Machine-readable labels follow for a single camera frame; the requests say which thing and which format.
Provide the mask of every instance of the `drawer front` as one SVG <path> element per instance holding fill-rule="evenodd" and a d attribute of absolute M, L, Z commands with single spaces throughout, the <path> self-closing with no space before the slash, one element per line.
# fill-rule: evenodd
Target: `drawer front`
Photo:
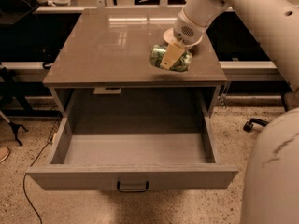
<path fill-rule="evenodd" d="M 220 164 L 205 102 L 194 91 L 130 89 L 112 102 L 75 92 L 49 163 L 27 174 L 46 190 L 226 189 L 237 169 Z"/>

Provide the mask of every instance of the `floor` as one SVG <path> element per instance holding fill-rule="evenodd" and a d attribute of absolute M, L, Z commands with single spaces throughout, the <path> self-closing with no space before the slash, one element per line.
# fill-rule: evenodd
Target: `floor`
<path fill-rule="evenodd" d="M 30 177 L 25 189 L 41 216 L 42 223 L 223 223 L 240 219 L 242 189 L 251 146 L 263 127 L 243 131 L 252 118 L 271 121 L 281 113 L 279 97 L 228 97 L 227 107 L 215 107 L 211 119 L 222 163 L 235 164 L 239 173 L 226 190 L 149 191 L 121 194 L 103 191 L 45 191 Z M 26 169 L 46 145 L 57 121 L 52 119 L 14 119 L 29 132 L 20 131 L 20 147 L 10 127 L 0 120 L 0 147 L 9 147 L 9 157 L 0 163 L 0 222 L 39 223 L 23 192 Z M 46 146 L 35 165 L 42 165 L 51 145 Z"/>

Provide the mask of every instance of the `black cable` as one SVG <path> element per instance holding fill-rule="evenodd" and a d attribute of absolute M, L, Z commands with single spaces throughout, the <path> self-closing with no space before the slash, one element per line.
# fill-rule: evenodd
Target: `black cable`
<path fill-rule="evenodd" d="M 40 155 L 42 154 L 42 152 L 45 150 L 45 148 L 46 148 L 49 144 L 51 144 L 51 142 L 52 142 L 52 140 L 53 140 L 53 136 L 54 136 L 54 134 L 57 132 L 59 123 L 60 123 L 60 121 L 55 122 L 55 124 L 53 125 L 53 127 L 52 127 L 51 130 L 50 130 L 50 134 L 49 134 L 49 136 L 48 136 L 46 145 L 43 146 L 43 148 L 39 151 L 39 153 L 37 154 L 36 158 L 34 159 L 34 161 L 31 163 L 31 165 L 30 165 L 29 167 L 32 167 L 32 166 L 36 163 L 36 161 L 38 160 L 38 158 L 40 157 Z M 40 223 L 40 224 L 43 224 L 43 221 L 42 221 L 42 219 L 41 219 L 41 216 L 39 215 L 39 213 L 37 212 L 36 208 L 34 207 L 34 205 L 32 204 L 32 202 L 30 201 L 30 199 L 29 199 L 29 197 L 28 197 L 28 195 L 27 195 L 27 192 L 26 192 L 26 185 L 25 185 L 25 182 L 26 182 L 26 176 L 27 176 L 27 174 L 25 173 L 24 178 L 23 178 L 23 180 L 22 180 L 22 189 L 23 189 L 24 195 L 25 195 L 25 197 L 26 197 L 28 203 L 31 205 L 32 209 L 35 211 L 35 213 L 36 213 L 36 215 L 37 215 L 37 217 L 38 217 L 38 219 L 39 219 L 39 223 Z"/>

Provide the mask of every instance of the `drawer handle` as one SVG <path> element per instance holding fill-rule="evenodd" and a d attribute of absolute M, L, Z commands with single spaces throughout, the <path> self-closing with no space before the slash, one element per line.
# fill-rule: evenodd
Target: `drawer handle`
<path fill-rule="evenodd" d="M 127 192 L 127 193 L 146 192 L 149 189 L 149 182 L 146 182 L 146 187 L 144 187 L 143 189 L 121 189 L 121 182 L 119 181 L 117 185 L 117 189 L 119 192 Z"/>

